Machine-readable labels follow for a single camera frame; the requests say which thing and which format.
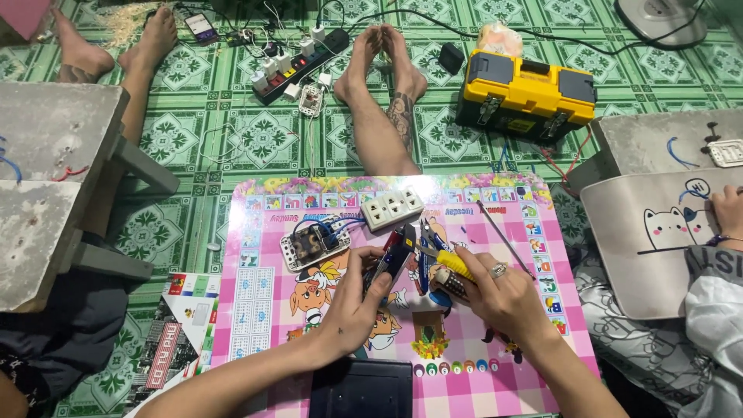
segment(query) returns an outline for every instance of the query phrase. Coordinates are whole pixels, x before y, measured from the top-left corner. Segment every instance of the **board game box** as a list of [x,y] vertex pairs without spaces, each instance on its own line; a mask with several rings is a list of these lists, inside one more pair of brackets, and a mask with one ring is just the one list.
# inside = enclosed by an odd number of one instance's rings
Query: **board game box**
[[211,367],[219,286],[215,274],[171,273],[126,397],[124,417]]
[[[517,266],[476,204],[498,224],[536,275],[545,313],[570,347],[598,376],[583,311],[551,196],[534,174],[249,180],[235,189],[212,366],[216,367],[312,332],[333,303],[348,252],[300,272],[288,269],[280,239],[303,219],[360,215],[360,205],[390,190],[413,186],[425,219],[450,246],[490,252]],[[417,218],[407,219],[418,232]],[[384,245],[391,228],[348,228],[351,247]],[[500,417],[557,412],[546,384],[507,335],[469,307],[447,303],[418,285],[418,258],[393,286],[371,334],[353,355],[413,364],[415,416]],[[430,267],[434,277],[442,265]],[[271,388],[253,403],[252,417],[306,417],[310,377]]]

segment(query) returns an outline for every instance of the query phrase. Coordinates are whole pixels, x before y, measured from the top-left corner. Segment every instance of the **yellow handle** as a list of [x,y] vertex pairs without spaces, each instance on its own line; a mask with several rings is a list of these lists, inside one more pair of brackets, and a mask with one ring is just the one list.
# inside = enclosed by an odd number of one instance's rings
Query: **yellow handle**
[[439,251],[438,257],[436,257],[436,261],[440,262],[446,267],[449,267],[455,273],[459,273],[467,279],[470,279],[471,282],[475,283],[475,278],[470,273],[470,270],[467,269],[467,266],[464,265],[464,261],[462,261],[462,259],[459,258],[458,255],[452,254],[447,251]]

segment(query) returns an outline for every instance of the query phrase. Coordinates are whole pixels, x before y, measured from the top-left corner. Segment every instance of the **phone screen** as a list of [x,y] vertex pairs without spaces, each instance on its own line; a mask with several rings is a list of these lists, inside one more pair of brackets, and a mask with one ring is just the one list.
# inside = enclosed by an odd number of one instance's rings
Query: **phone screen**
[[212,24],[209,23],[203,13],[190,16],[186,18],[185,22],[197,41],[204,41],[217,36],[217,31],[212,27]]

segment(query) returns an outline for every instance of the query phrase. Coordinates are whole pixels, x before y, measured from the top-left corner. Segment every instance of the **three-outlet socket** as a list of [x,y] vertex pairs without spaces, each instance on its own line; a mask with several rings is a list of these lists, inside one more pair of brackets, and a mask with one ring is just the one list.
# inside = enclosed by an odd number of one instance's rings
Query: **three-outlet socket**
[[412,187],[377,196],[376,199],[361,205],[361,213],[371,232],[398,223],[407,217],[420,215],[423,209],[423,202]]

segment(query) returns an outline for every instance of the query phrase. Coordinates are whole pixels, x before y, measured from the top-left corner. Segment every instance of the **smartphone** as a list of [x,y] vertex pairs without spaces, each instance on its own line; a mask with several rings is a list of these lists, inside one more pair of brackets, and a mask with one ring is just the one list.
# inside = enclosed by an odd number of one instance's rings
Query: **smartphone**
[[185,22],[200,46],[209,45],[219,39],[217,30],[209,23],[209,19],[203,13],[187,17]]

